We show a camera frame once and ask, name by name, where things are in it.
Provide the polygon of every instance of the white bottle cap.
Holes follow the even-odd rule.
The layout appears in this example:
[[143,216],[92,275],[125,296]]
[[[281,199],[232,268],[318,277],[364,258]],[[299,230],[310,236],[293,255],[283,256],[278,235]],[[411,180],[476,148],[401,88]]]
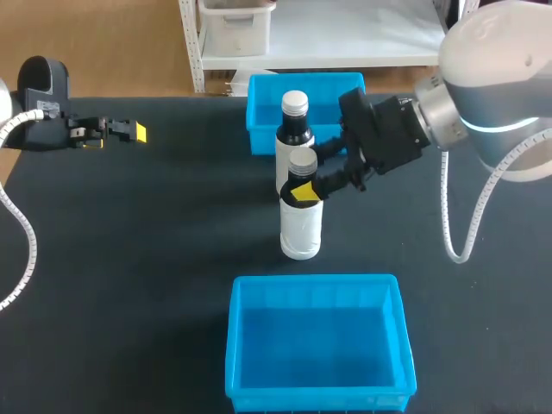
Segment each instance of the white bottle cap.
[[317,153],[312,148],[299,147],[290,154],[289,172],[298,177],[308,177],[318,168]]
[[288,91],[282,97],[282,110],[288,116],[302,116],[309,110],[309,98],[302,91]]

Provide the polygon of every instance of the bottle label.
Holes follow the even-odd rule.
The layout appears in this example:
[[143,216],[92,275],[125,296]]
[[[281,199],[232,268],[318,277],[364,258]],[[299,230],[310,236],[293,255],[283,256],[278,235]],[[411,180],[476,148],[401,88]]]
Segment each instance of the bottle label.
[[294,260],[314,257],[320,250],[323,202],[298,209],[280,199],[279,206],[282,251]]

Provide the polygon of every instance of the black table surface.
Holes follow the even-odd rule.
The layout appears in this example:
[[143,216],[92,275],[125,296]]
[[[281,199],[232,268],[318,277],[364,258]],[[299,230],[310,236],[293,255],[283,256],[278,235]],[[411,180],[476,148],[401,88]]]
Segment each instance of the black table surface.
[[[0,313],[1,413],[230,413],[232,282],[293,273],[397,276],[417,372],[408,412],[552,412],[549,179],[501,183],[459,266],[442,243],[440,154],[427,148],[365,193],[331,197],[320,253],[297,262],[279,248],[273,159],[249,154],[244,99],[75,108],[139,119],[149,143],[18,162],[7,192],[34,225],[39,259]],[[487,175],[470,146],[451,154],[458,246]],[[28,248],[4,208],[0,230],[4,297]]]

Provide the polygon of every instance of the wooden floor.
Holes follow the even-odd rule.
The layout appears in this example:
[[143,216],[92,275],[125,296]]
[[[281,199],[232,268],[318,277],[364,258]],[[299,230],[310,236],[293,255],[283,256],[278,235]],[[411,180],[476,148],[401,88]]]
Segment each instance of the wooden floor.
[[[177,0],[0,0],[0,77],[12,90],[23,61],[61,60],[74,97],[193,94]],[[409,91],[428,68],[363,71],[370,91]],[[232,73],[207,73],[206,89],[228,90]],[[18,152],[0,150],[0,181]]]

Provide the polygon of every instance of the black mount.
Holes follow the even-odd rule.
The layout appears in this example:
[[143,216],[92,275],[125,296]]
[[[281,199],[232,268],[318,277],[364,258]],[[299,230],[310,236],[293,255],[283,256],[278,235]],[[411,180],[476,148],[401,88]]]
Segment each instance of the black mount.
[[347,161],[342,170],[316,178],[314,191],[322,199],[352,184],[365,191],[364,182],[374,173],[383,175],[422,156],[429,146],[411,101],[391,97],[372,105],[361,88],[339,98],[342,132],[323,144],[312,147],[318,164],[336,156],[344,148]]
[[49,151],[68,147],[101,147],[104,139],[135,141],[135,121],[107,117],[81,118],[71,112],[69,73],[57,61],[34,56],[23,63],[17,91],[11,92],[13,115],[44,110],[47,122],[31,122],[9,135],[5,147]]

